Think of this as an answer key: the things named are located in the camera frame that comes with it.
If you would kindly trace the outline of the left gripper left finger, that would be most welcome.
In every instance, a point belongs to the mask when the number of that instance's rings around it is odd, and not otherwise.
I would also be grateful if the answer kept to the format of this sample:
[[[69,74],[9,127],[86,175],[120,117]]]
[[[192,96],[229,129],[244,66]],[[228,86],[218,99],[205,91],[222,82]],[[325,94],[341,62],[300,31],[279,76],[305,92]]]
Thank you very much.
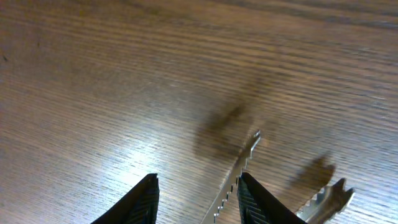
[[[155,224],[159,194],[157,174],[147,174],[92,224]]]

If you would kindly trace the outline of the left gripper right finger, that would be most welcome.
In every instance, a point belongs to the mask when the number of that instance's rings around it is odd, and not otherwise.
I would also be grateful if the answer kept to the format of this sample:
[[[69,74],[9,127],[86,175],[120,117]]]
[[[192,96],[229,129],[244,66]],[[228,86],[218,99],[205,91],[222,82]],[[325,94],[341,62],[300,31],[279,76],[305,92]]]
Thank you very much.
[[[237,196],[241,224],[307,224],[248,172],[238,179]]]

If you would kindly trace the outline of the thin metal utensil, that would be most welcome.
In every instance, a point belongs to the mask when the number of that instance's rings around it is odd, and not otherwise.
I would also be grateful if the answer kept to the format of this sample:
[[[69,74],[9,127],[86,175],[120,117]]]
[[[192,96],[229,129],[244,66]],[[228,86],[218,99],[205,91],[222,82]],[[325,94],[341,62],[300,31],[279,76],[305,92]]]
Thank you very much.
[[[202,223],[216,223],[230,196],[234,193],[237,195],[238,179],[243,172],[246,172],[248,162],[252,159],[254,149],[260,140],[260,130],[249,137],[219,193],[202,218]],[[345,183],[346,179],[341,178],[334,185],[322,187],[315,194],[315,198],[308,201],[308,205],[303,206],[299,212],[295,213],[296,216],[307,222],[307,224],[326,223],[331,220],[336,214],[341,213],[354,197],[355,189],[345,190]]]

